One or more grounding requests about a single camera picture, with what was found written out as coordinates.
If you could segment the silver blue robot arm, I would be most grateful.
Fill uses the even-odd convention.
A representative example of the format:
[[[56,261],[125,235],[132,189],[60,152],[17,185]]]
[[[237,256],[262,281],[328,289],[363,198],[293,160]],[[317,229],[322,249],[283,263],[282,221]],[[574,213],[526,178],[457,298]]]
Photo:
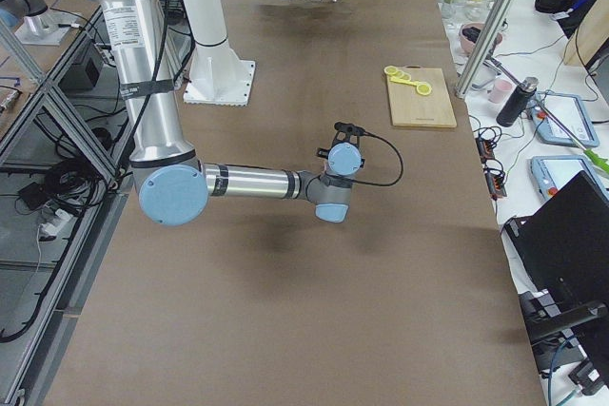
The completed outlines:
[[[205,164],[182,130],[176,101],[179,70],[168,38],[167,0],[94,0],[102,8],[134,149],[129,163],[139,204],[153,221],[181,225],[212,197],[302,199],[327,222],[344,220],[355,174],[363,166],[361,128],[336,124],[320,173]],[[221,0],[181,0],[191,30],[190,103],[243,106],[255,65],[231,48]]]

